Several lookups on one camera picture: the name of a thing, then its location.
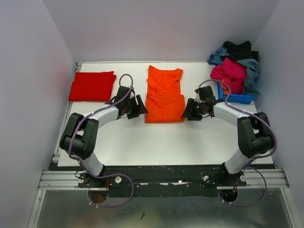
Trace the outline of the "orange t shirt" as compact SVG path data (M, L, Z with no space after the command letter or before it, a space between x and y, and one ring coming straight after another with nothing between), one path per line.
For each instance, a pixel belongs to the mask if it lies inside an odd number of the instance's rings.
M180 80L182 69L160 70L153 66L148 68L145 115L147 124L164 124L183 122L185 97L181 94Z

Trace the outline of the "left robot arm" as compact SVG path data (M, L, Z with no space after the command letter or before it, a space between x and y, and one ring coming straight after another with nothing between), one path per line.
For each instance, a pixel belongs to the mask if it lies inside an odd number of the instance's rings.
M105 166L94 152L98 130L124 115L128 119L133 119L147 113L141 96L136 95L129 87L120 86L116 96L100 109L89 114L72 113L61 136L59 147L90 174L89 182L94 187L102 187L105 183Z

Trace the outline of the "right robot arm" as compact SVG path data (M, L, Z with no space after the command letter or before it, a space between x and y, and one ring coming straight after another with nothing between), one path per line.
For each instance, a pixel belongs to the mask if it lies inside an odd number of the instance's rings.
M217 100L210 86L199 87L195 93L197 97L187 101L181 116L183 119L200 121L204 117L216 117L237 128L238 150L222 164L223 171L218 175L219 182L229 186L235 182L235 174L241 173L253 160L276 148L275 134L265 113L254 114L231 105L227 100Z

